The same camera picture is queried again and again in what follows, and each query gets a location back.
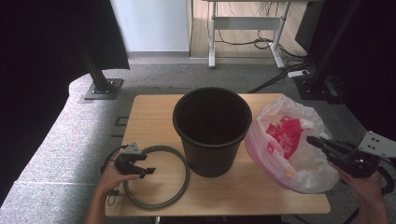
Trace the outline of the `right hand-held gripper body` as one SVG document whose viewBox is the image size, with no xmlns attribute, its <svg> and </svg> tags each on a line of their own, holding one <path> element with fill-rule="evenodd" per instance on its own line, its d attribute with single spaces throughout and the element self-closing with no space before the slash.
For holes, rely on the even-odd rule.
<svg viewBox="0 0 396 224">
<path fill-rule="evenodd" d="M 396 158 L 396 140 L 373 131 L 367 132 L 357 146 L 331 141 L 335 148 L 332 163 L 354 178 L 370 177 L 379 170 L 382 159 Z"/>
</svg>

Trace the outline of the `person's right hand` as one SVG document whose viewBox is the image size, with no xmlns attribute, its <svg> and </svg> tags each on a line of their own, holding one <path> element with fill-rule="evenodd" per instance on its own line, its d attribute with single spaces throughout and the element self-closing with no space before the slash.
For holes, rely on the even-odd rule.
<svg viewBox="0 0 396 224">
<path fill-rule="evenodd" d="M 373 203 L 383 199 L 382 175 L 379 172 L 374 172 L 370 177 L 355 178 L 332 163 L 331 167 L 338 172 L 340 179 L 351 187 L 360 201 Z"/>
</svg>

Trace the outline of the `black plastic trash can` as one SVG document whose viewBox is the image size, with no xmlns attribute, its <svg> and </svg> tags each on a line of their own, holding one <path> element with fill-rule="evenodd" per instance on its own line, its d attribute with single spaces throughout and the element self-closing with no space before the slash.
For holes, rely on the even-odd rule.
<svg viewBox="0 0 396 224">
<path fill-rule="evenodd" d="M 182 96 L 173 112 L 190 168 L 203 177 L 218 177 L 232 167 L 252 114 L 237 93 L 222 88 L 201 88 Z"/>
</svg>

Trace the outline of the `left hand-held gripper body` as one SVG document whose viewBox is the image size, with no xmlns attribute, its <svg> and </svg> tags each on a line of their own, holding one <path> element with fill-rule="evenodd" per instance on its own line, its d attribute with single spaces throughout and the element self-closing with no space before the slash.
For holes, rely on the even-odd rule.
<svg viewBox="0 0 396 224">
<path fill-rule="evenodd" d="M 136 143 L 132 143 L 120 151 L 114 165 L 122 175 L 139 175 L 140 170 L 134 164 L 141 159 L 141 151 Z"/>
</svg>

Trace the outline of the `clear plastic bag red print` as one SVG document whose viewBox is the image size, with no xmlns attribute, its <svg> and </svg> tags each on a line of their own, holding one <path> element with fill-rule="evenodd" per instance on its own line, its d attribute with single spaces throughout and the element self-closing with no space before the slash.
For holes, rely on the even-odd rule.
<svg viewBox="0 0 396 224">
<path fill-rule="evenodd" d="M 316 194 L 332 189 L 337 172 L 308 136 L 328 139 L 323 119 L 309 106 L 281 96 L 265 105 L 250 124 L 245 137 L 247 154 L 284 189 Z"/>
</svg>

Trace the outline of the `white power strip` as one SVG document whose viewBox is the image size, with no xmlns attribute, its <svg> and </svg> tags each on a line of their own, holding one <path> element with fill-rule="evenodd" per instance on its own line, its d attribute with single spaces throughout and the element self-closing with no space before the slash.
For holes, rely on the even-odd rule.
<svg viewBox="0 0 396 224">
<path fill-rule="evenodd" d="M 311 73 L 307 70 L 298 70 L 298 71 L 292 71 L 288 72 L 288 77 L 301 77 L 301 76 L 306 76 L 306 75 L 311 75 Z"/>
</svg>

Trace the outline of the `person's left hand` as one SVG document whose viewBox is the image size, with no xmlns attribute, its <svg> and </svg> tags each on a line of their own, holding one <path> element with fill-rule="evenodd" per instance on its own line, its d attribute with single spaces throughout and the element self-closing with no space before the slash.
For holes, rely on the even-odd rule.
<svg viewBox="0 0 396 224">
<path fill-rule="evenodd" d="M 102 194 L 107 194 L 120 183 L 130 180 L 136 180 L 139 175 L 122 175 L 114 165 L 113 161 L 110 161 L 105 170 L 103 171 L 100 181 L 97 185 L 97 190 Z"/>
</svg>

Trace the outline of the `black curtain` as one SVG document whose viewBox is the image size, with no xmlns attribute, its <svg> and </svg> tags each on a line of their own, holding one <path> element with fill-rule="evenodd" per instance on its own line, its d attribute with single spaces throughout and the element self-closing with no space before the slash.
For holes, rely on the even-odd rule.
<svg viewBox="0 0 396 224">
<path fill-rule="evenodd" d="M 340 17 L 341 0 L 310 1 L 295 40 L 309 56 Z M 396 140 L 396 0 L 362 0 L 329 73 L 340 81 L 342 103 L 368 131 Z"/>
<path fill-rule="evenodd" d="M 0 0 L 0 206 L 70 84 L 94 69 L 128 66 L 110 0 Z"/>
</svg>

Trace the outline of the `white desk frame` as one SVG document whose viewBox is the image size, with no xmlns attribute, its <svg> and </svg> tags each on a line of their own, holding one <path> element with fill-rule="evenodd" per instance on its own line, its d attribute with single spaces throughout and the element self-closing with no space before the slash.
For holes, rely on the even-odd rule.
<svg viewBox="0 0 396 224">
<path fill-rule="evenodd" d="M 209 43 L 208 52 L 208 67 L 216 67 L 216 44 L 215 31 L 216 30 L 256 30 L 256 31 L 273 31 L 275 34 L 274 40 L 269 44 L 269 49 L 279 69 L 284 69 L 285 65 L 281 59 L 278 51 L 279 40 L 283 32 L 287 15 L 290 9 L 291 1 L 289 0 L 274 0 L 275 2 L 284 3 L 283 13 L 279 17 L 219 17 L 217 15 L 218 3 L 220 2 L 258 2 L 259 0 L 206 0 L 212 4 L 212 12 L 209 26 L 209 34 L 211 40 Z"/>
</svg>

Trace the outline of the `black metal stand grey base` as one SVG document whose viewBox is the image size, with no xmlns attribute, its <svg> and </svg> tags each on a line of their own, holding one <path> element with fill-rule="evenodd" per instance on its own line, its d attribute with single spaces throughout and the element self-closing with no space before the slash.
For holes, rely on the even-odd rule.
<svg viewBox="0 0 396 224">
<path fill-rule="evenodd" d="M 83 54 L 83 62 L 92 78 L 85 100 L 115 100 L 123 84 L 122 78 L 106 78 L 88 53 Z"/>
</svg>

